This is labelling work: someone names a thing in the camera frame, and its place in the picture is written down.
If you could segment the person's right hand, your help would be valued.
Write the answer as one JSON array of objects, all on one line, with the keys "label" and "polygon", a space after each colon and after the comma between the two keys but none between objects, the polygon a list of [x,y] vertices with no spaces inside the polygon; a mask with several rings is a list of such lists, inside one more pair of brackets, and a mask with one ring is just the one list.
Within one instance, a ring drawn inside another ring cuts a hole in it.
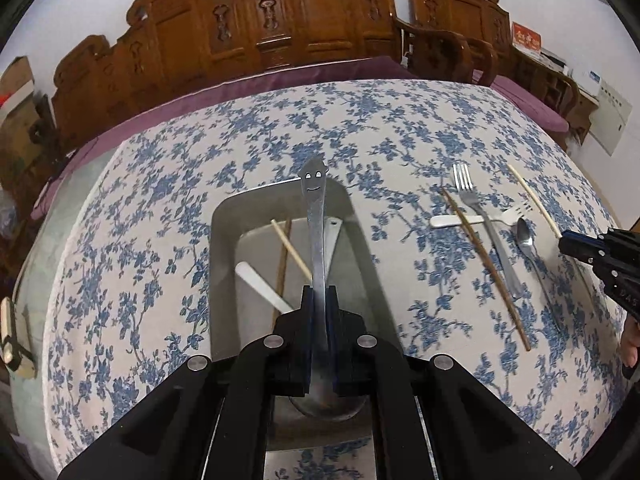
[{"label": "person's right hand", "polygon": [[634,367],[639,359],[640,328],[638,321],[627,315],[624,330],[620,337],[620,357],[626,367]]}]

